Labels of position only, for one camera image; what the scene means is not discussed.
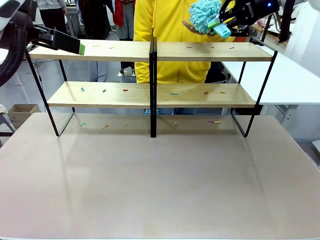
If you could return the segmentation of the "person's left hand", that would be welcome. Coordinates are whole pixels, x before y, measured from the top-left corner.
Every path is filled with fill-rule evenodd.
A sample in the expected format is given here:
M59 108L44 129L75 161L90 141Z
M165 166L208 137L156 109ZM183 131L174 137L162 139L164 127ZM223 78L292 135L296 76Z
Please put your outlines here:
M183 20L182 23L190 32L200 34L200 32L196 30L195 26L188 23L186 20Z

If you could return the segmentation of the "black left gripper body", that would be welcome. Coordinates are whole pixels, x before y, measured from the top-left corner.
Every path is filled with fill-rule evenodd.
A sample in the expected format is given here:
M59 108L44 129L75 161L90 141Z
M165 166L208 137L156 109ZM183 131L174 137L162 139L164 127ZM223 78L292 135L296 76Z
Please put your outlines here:
M11 19L15 27L21 32L18 40L22 40L25 48L29 43L38 39L38 29L34 25L36 11L36 6L21 6Z

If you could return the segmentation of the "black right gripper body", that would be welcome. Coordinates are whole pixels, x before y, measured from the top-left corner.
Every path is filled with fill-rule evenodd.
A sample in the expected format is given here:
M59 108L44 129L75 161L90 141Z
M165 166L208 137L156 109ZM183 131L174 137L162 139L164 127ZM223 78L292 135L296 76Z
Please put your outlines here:
M241 9L237 12L236 21L240 25L253 25L270 14L278 11L277 0L240 0Z

